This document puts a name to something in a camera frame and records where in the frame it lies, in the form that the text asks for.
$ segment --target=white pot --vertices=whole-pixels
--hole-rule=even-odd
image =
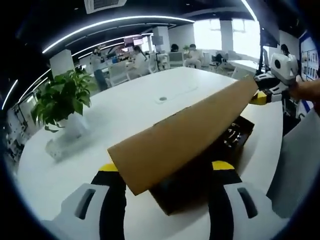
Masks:
[[[69,140],[77,139],[89,131],[86,119],[77,112],[70,114],[68,119],[61,120],[59,125],[64,127],[62,130]]]

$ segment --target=robotic hand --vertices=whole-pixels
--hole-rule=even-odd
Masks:
[[[297,75],[298,61],[294,55],[285,56],[274,53],[270,71],[254,77],[259,92],[254,95],[250,103],[265,105],[281,101],[286,96],[287,90],[296,84]]]

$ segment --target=ceiling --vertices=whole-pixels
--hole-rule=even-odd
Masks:
[[[297,18],[285,11],[278,0],[265,0],[279,16],[280,28],[299,37],[304,28],[297,25]],[[4,53],[7,61],[0,70],[0,93],[7,94],[15,79],[19,83],[10,96],[10,103],[17,102],[22,93],[48,69],[48,59],[67,48],[72,53],[92,45],[128,35],[151,32],[156,26],[168,27],[189,24],[172,19],[130,19],[109,22],[79,32],[57,44],[45,54],[42,51],[57,41],[85,26],[128,16],[160,15],[190,20],[209,18],[251,19],[241,0],[127,0],[122,7],[87,14],[84,0],[24,0],[16,6],[9,1],[6,17],[10,27],[2,30],[6,42]]]

